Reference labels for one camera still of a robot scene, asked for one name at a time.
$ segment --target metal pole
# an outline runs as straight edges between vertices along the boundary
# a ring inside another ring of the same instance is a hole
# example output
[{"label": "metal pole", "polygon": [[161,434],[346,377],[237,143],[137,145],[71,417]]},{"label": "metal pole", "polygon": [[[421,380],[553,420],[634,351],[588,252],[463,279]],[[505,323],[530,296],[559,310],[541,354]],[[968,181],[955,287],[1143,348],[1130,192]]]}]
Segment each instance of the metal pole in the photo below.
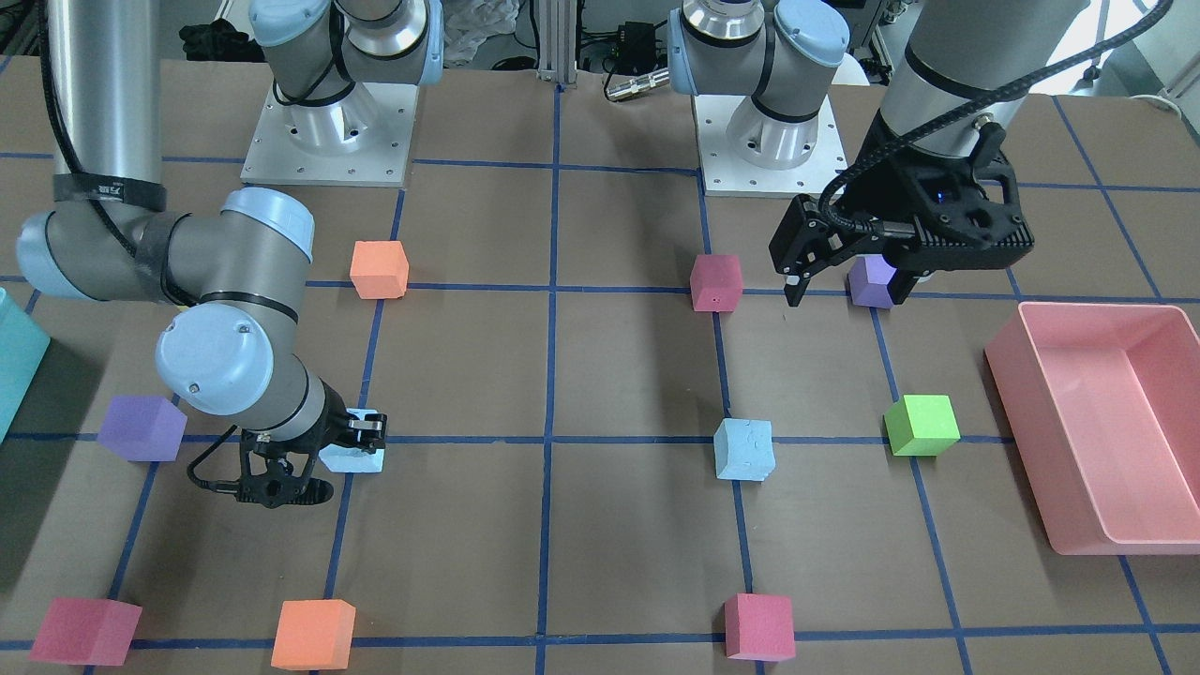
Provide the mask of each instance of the metal pole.
[{"label": "metal pole", "polygon": [[538,2],[539,31],[538,77],[574,85],[575,71],[575,2],[574,0],[541,0]]},{"label": "metal pole", "polygon": [[59,104],[83,169],[161,183],[158,2],[56,0],[49,31]]}]

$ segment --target pink cube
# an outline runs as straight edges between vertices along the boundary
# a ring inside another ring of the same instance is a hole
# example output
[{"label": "pink cube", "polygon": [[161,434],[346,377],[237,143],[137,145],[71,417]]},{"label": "pink cube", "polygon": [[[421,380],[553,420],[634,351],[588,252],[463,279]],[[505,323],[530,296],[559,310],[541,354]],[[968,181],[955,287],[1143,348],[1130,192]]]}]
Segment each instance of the pink cube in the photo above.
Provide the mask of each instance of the pink cube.
[{"label": "pink cube", "polygon": [[691,309],[731,312],[742,299],[742,262],[737,256],[696,256],[691,268]]},{"label": "pink cube", "polygon": [[116,601],[54,598],[29,661],[124,665],[142,608]]},{"label": "pink cube", "polygon": [[792,598],[738,593],[726,601],[725,656],[772,662],[796,658]]}]

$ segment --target orange cube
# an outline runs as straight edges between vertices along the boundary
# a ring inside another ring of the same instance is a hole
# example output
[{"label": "orange cube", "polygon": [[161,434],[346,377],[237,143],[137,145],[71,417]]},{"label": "orange cube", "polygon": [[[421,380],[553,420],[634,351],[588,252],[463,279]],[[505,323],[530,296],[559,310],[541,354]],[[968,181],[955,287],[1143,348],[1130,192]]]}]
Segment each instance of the orange cube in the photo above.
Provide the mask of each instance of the orange cube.
[{"label": "orange cube", "polygon": [[350,664],[354,605],[346,601],[286,601],[271,665],[283,670],[344,670]]},{"label": "orange cube", "polygon": [[408,292],[408,257],[400,241],[355,241],[350,281],[364,300],[401,298]]}]

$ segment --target purple cube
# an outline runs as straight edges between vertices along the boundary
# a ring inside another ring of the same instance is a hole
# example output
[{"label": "purple cube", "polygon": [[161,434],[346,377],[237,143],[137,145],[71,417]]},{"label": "purple cube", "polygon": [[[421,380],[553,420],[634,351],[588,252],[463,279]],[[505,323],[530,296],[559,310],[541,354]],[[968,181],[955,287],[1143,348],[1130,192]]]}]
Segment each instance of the purple cube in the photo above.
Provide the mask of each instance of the purple cube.
[{"label": "purple cube", "polygon": [[162,396],[113,396],[96,440],[128,461],[174,461],[186,424]]},{"label": "purple cube", "polygon": [[859,256],[850,268],[850,301],[860,307],[890,310],[895,306],[888,294],[888,282],[895,268],[883,256]]}]

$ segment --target equipment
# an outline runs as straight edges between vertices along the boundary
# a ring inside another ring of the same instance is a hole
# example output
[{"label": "equipment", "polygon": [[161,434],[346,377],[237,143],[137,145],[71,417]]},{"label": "equipment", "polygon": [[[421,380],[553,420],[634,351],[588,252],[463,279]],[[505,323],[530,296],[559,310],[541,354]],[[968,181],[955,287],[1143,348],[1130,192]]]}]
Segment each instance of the equipment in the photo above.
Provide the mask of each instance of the equipment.
[{"label": "equipment", "polygon": [[[269,508],[328,501],[332,486],[312,477],[317,453],[329,444],[376,452],[386,416],[348,413],[293,354],[312,215],[263,187],[233,192],[218,216],[167,213],[157,4],[41,8],[58,175],[54,210],[30,216],[17,241],[25,279],[64,298],[186,305],[158,339],[158,374],[181,400],[242,428],[239,479],[194,474],[233,429],[190,477]],[[437,82],[439,17],[439,0],[256,0],[251,20],[275,73],[271,95],[286,109],[286,143],[318,157],[395,148],[359,80]],[[290,453],[306,455],[299,472]],[[256,472],[252,455],[264,470]]]},{"label": "equipment", "polygon": [[[1132,40],[1171,0],[1133,29],[1024,74],[1045,62],[1082,5],[929,0],[859,160],[818,199],[797,197],[770,243],[792,305],[812,274],[862,252],[882,252],[900,270],[889,285],[900,303],[922,274],[1002,268],[1028,251],[1000,151],[1003,125],[1031,84]],[[322,157],[378,144],[378,110],[360,79],[436,82],[439,16],[438,0],[257,0],[251,19],[275,73],[271,96],[290,120],[286,143]],[[160,336],[157,370],[180,399],[242,428],[239,479],[196,476],[234,429],[188,476],[269,508],[322,503],[332,486],[312,476],[319,449],[378,450],[386,416],[349,413],[293,354],[312,262],[302,204],[246,187],[218,216],[164,210],[156,19],[152,0],[43,2],[55,207],[25,221],[22,271],[50,295],[188,306]],[[746,96],[731,127],[739,156],[767,171],[794,167],[824,143],[818,115],[847,40],[845,22],[817,0],[780,0],[770,13],[758,0],[684,0],[671,19],[671,80],[694,95]],[[1003,202],[986,198],[985,180],[1000,184]],[[292,453],[306,455],[299,474]]]},{"label": "equipment", "polygon": [[[935,270],[1004,269],[1033,247],[1016,175],[1000,149],[1028,88],[1157,23],[1043,67],[1086,0],[929,0],[858,160],[821,197],[797,196],[770,240],[790,305],[814,274],[859,253],[896,268],[895,304]],[[986,184],[995,183],[994,202]],[[845,196],[833,203],[838,190]]]}]

